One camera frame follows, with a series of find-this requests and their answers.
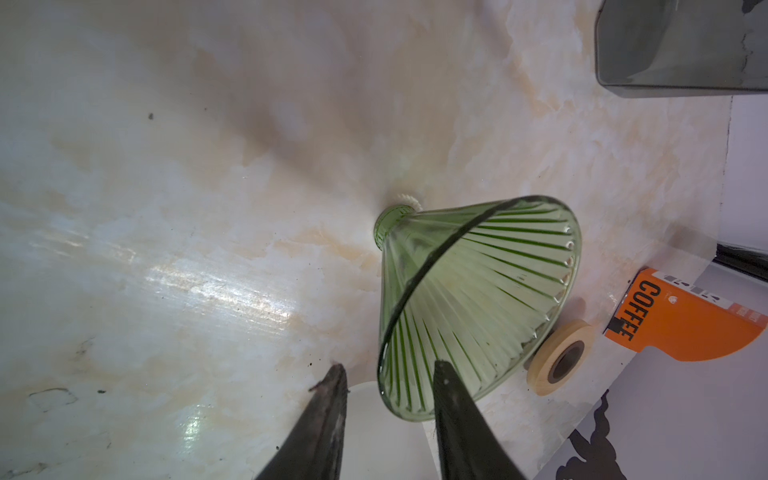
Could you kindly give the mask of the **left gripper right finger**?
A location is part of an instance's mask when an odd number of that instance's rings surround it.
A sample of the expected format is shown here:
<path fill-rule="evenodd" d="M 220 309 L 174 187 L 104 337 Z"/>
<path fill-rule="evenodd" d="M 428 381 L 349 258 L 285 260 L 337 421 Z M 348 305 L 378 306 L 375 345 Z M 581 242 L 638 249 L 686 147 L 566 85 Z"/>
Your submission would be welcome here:
<path fill-rule="evenodd" d="M 493 435 L 453 365 L 437 360 L 433 396 L 440 472 L 444 479 L 522 479 Z"/>

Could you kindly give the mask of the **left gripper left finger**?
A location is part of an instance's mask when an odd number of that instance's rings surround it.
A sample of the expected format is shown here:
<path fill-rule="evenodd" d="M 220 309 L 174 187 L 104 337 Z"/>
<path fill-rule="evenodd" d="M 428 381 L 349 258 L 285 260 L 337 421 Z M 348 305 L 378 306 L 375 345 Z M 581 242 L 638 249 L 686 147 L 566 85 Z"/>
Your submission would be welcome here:
<path fill-rule="evenodd" d="M 257 480 L 340 478 L 349 393 L 344 366 L 332 365 L 310 391 L 312 398 Z"/>

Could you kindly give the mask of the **green glass dripper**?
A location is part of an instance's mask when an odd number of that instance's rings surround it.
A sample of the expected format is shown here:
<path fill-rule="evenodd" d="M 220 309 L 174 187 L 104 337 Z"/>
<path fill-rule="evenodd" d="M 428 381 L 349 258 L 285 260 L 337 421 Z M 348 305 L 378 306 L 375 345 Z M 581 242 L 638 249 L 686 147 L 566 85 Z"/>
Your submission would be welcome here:
<path fill-rule="evenodd" d="M 453 365 L 474 399 L 503 383 L 553 329 L 573 289 L 582 235 L 574 212 L 544 195 L 424 211 L 387 207 L 377 383 L 411 422 L 434 418 L 435 365 Z"/>

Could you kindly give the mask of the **orange coffee filter pack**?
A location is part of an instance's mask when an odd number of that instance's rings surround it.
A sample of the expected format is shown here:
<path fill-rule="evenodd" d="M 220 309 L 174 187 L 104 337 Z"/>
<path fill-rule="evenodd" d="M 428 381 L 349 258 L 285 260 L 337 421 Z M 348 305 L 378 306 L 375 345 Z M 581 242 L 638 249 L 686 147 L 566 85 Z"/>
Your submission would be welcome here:
<path fill-rule="evenodd" d="M 743 349 L 766 328 L 766 315 L 645 267 L 603 335 L 636 353 L 653 347 L 680 362 L 702 362 Z"/>

